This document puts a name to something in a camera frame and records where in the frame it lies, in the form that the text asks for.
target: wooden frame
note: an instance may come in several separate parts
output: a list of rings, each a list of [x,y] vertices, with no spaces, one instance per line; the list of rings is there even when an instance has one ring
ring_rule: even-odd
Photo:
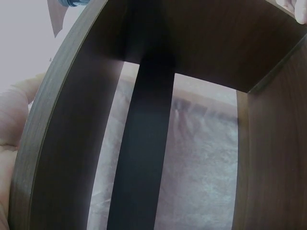
[[[155,59],[161,67],[242,91],[233,229],[305,229],[306,32],[263,0],[91,0],[27,120],[12,180],[11,229],[86,229],[123,61],[140,63],[151,50],[174,57]]]

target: wooden board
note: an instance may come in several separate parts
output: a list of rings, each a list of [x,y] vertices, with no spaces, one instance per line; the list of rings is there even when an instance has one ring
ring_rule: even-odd
[[[248,185],[248,193],[237,196],[235,215],[245,208],[237,229],[307,229],[306,63],[307,40],[265,88],[248,95],[248,178],[237,190]]]
[[[92,0],[52,62],[26,123],[11,230],[86,229],[123,60],[139,63],[149,48],[166,46],[177,72],[248,92],[305,33],[263,0]],[[238,176],[248,178],[241,186],[244,229],[305,227],[305,51],[248,97],[249,176]]]
[[[127,61],[139,63],[159,28],[167,28],[177,73],[243,92],[268,74],[307,32],[264,0],[131,2],[137,5],[133,23],[142,32],[134,28],[138,38],[128,43]]]
[[[248,95],[236,92],[238,111],[238,170],[232,230],[244,230],[249,177]]]
[[[125,10],[121,0],[91,2],[56,54],[18,151],[11,230],[86,229],[100,147],[123,65]]]

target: wrinkled fabric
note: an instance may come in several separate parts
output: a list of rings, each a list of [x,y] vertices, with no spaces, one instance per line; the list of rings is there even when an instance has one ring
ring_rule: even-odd
[[[197,91],[188,84],[186,88],[193,94]],[[218,100],[213,95],[199,104],[175,96],[174,84],[155,230],[231,230],[237,171],[236,91],[218,89],[213,90]],[[119,81],[98,162],[89,230],[106,229],[132,91],[133,83]]]

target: dark wood panel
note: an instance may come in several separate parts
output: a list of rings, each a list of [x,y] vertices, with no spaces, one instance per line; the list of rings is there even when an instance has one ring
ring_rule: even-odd
[[[51,63],[16,159],[11,230],[86,229],[100,147],[123,65],[125,11],[125,1],[92,0]]]
[[[177,73],[243,92],[268,74],[307,32],[264,0],[148,0],[136,14],[140,30],[145,24],[147,33],[141,33],[138,45],[129,44],[127,61],[139,63],[151,45],[148,34],[155,37],[159,28],[167,28]]]
[[[63,20],[68,7],[62,6],[58,0],[47,0],[54,36],[62,30]]]
[[[175,78],[170,59],[158,52],[146,55],[140,64],[118,157],[108,230],[154,229]]]
[[[236,201],[232,230],[243,230],[248,198],[249,176],[249,120],[248,95],[236,92],[238,115],[238,169],[236,179]]]
[[[307,40],[248,95],[247,230],[307,229]]]

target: fingertip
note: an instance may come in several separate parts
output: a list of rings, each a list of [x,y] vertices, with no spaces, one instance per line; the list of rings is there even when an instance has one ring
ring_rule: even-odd
[[[298,0],[296,2],[295,19],[300,24],[307,23],[307,0]]]

